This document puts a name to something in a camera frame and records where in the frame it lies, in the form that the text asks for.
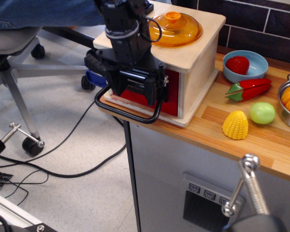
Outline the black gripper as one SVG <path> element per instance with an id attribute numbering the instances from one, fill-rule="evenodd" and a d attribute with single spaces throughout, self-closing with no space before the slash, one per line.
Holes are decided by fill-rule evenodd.
<path id="1" fill-rule="evenodd" d="M 152 41 L 147 20 L 107 20 L 105 34 L 111 48 L 94 55 L 94 72 L 102 75 L 120 96 L 129 79 L 141 82 L 149 106 L 155 105 L 168 83 L 165 65 L 151 54 Z"/>

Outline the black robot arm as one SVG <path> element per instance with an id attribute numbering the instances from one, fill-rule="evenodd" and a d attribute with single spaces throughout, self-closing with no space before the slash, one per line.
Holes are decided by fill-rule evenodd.
<path id="1" fill-rule="evenodd" d="M 150 18 L 144 0 L 97 0 L 112 47 L 98 51 L 101 70 L 113 92 L 120 96 L 134 81 L 153 106 L 165 83 L 165 64 L 151 53 Z"/>

